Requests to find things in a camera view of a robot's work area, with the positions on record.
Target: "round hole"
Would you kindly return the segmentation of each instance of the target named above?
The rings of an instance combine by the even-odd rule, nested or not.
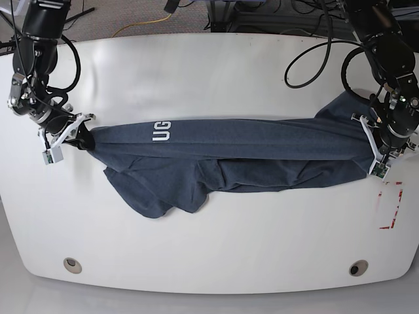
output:
[[[77,262],[74,258],[65,258],[64,259],[64,267],[70,273],[81,273],[81,265]]]
[[[354,277],[362,276],[368,269],[366,260],[358,260],[349,267],[349,274]]]

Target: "wrinkled fabric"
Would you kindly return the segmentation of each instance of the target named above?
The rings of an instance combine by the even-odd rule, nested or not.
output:
[[[143,216],[172,207],[194,213],[213,191],[279,192],[365,178],[374,156],[351,116],[367,111],[343,93],[314,118],[170,121],[167,141],[153,141],[166,122],[96,128],[89,153]]]

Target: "gray carpet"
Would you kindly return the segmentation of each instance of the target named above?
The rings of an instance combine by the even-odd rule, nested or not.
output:
[[[289,8],[289,0],[284,3],[278,14]],[[189,0],[181,0],[185,5]],[[249,3],[254,6],[259,2]],[[280,0],[268,0],[258,12],[273,12]],[[84,0],[84,8],[96,7],[94,12],[78,19],[73,27],[64,34],[76,41],[109,38],[126,24],[156,20],[167,16],[163,11],[166,0]],[[68,16],[81,12],[82,0],[73,0]],[[22,25],[23,18],[17,17],[16,24]],[[165,33],[199,33],[203,32],[208,22],[206,5],[198,1],[186,8],[178,8],[176,13],[167,21],[131,27],[119,33],[119,36],[165,34]],[[12,36],[11,28],[0,20],[0,41],[8,41]]]

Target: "yellow cable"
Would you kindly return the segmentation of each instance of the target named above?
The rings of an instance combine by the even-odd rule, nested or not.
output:
[[[165,18],[161,18],[161,19],[159,19],[159,20],[148,21],[148,22],[138,22],[138,23],[133,23],[133,24],[130,24],[130,25],[124,26],[123,28],[121,28],[120,30],[118,30],[115,34],[113,34],[113,35],[112,35],[112,38],[113,38],[113,37],[115,37],[116,35],[118,35],[118,34],[119,34],[121,31],[123,31],[124,29],[127,29],[127,28],[129,28],[129,27],[132,27],[132,26],[138,26],[138,25],[147,25],[147,24],[153,24],[153,23],[163,22],[163,21],[168,20],[168,18],[169,18],[170,16],[172,16],[172,15],[171,15],[171,14],[169,14],[167,17],[165,17]]]

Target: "table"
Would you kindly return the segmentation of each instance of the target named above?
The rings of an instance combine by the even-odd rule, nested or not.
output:
[[[297,54],[321,41],[229,33],[77,43],[82,76],[69,102],[75,113],[97,116],[89,128],[311,117],[343,91],[340,66],[352,47],[334,45],[324,73],[302,90],[287,88],[283,73]],[[50,83],[65,87],[75,64],[68,47],[58,52]],[[298,62],[291,83],[309,79],[323,54],[320,49]],[[196,214],[174,209],[148,219],[124,203],[102,173],[105,166],[86,152],[64,146],[64,161],[44,165],[37,125],[6,106],[11,58],[0,58],[0,195],[31,273],[133,290],[253,294],[360,285],[409,269],[419,244],[417,159],[395,166],[389,184],[369,177],[323,189],[217,192]],[[378,89],[365,57],[351,63],[348,80],[364,96]],[[380,229],[391,226],[397,206],[394,228]],[[80,274],[64,268],[69,257],[81,263]],[[358,260],[369,268],[353,277],[349,269]]]

